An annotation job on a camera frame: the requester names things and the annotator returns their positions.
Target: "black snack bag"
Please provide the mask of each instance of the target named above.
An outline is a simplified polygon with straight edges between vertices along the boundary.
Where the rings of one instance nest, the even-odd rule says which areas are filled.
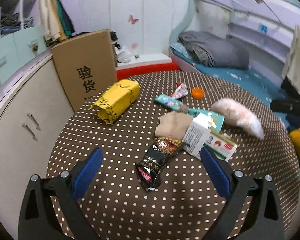
[[[143,160],[136,163],[138,178],[146,190],[154,191],[161,184],[161,169],[164,167],[183,147],[181,140],[172,138],[158,138],[148,149]]]

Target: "beige garment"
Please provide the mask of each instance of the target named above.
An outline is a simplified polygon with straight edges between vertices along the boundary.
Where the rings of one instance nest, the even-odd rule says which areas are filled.
[[[193,117],[188,114],[173,111],[165,114],[159,119],[160,124],[155,130],[155,136],[182,140],[193,120]]]
[[[295,27],[291,49],[282,71],[282,77],[286,76],[300,95],[300,25]]]
[[[44,29],[46,41],[55,41],[60,37],[59,24],[51,7],[51,0],[38,0],[40,23]]]
[[[62,24],[61,24],[59,16],[58,16],[56,0],[51,0],[51,8],[52,8],[53,14],[55,15],[55,17],[58,21],[58,24],[59,24],[60,37],[58,38],[58,40],[63,41],[67,38],[67,36],[65,34],[65,31],[63,30]]]

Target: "teal packet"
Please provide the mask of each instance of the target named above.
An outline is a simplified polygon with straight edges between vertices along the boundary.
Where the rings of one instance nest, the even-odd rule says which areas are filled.
[[[165,94],[161,94],[157,98],[154,99],[154,101],[158,102],[159,104],[169,107],[173,111],[178,112],[180,107],[183,106],[183,103],[177,99],[174,99],[172,97],[169,97]],[[210,116],[213,119],[213,122],[216,125],[216,128],[212,128],[216,132],[220,132],[223,122],[225,120],[225,117],[223,115],[217,114],[215,112],[204,110],[204,109],[195,109],[190,108],[188,110],[188,114],[192,117],[197,117],[199,114],[205,114],[207,116]]]

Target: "brown polka dot tablecloth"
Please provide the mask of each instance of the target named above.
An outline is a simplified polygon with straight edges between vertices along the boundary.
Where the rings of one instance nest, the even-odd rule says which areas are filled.
[[[103,152],[103,163],[85,198],[77,203],[87,221],[104,240],[201,239],[220,214],[225,199],[218,196],[201,162],[181,152],[162,170],[162,184],[154,192],[145,191],[137,179],[134,163],[140,161],[154,142],[158,118],[167,110],[154,103],[160,94],[169,95],[176,82],[189,91],[203,88],[206,96],[183,103],[209,109],[221,98],[232,98],[261,120],[265,139],[259,140],[241,129],[223,126],[238,144],[229,164],[246,176],[274,178],[281,201],[285,229],[290,225],[298,202],[298,161],[292,142],[269,108],[240,87],[211,76],[172,71],[133,76],[141,94],[113,125],[107,125],[89,107],[103,93],[93,97],[74,114],[62,130],[53,149],[47,177],[71,170],[95,147]],[[239,233],[249,209],[247,198],[231,236]],[[60,224],[72,236],[58,201],[53,198]]]

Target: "silver bolt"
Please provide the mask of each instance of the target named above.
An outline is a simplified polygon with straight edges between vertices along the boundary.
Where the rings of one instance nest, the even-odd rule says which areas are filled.
[[[39,176],[37,174],[34,174],[31,176],[32,181],[37,181],[39,179]]]
[[[243,177],[242,171],[235,171],[235,172],[234,172],[234,175],[235,175],[236,177],[238,177],[238,178]]]
[[[266,181],[269,181],[269,182],[272,181],[272,177],[270,175],[266,175],[265,179],[266,179]]]
[[[60,175],[61,175],[62,178],[66,178],[66,177],[69,176],[69,171],[63,171],[63,172],[61,172]]]

